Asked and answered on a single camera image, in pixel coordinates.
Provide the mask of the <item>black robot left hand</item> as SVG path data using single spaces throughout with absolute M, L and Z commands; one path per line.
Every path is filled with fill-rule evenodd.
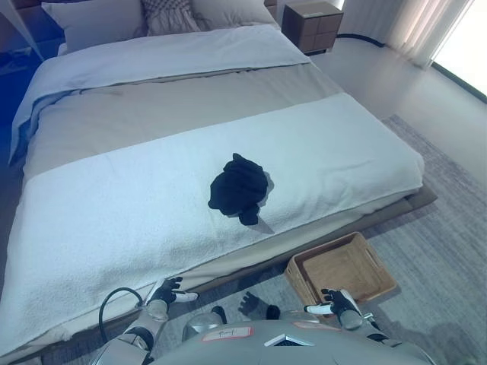
M 180 276 L 165 279 L 164 282 L 146 300 L 146 304 L 148 305 L 154 300 L 163 300 L 169 306 L 172 303 L 188 303 L 197 300 L 199 298 L 198 293 L 180 290 L 182 281 L 183 278 Z

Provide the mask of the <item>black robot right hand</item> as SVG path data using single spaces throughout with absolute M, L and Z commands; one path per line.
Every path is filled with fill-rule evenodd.
M 323 294 L 325 303 L 305 306 L 304 311 L 306 313 L 314 315 L 341 316 L 346 311 L 353 311 L 362 316 L 357 303 L 347 290 L 333 290 L 324 288 L 321 290 L 321 292 Z

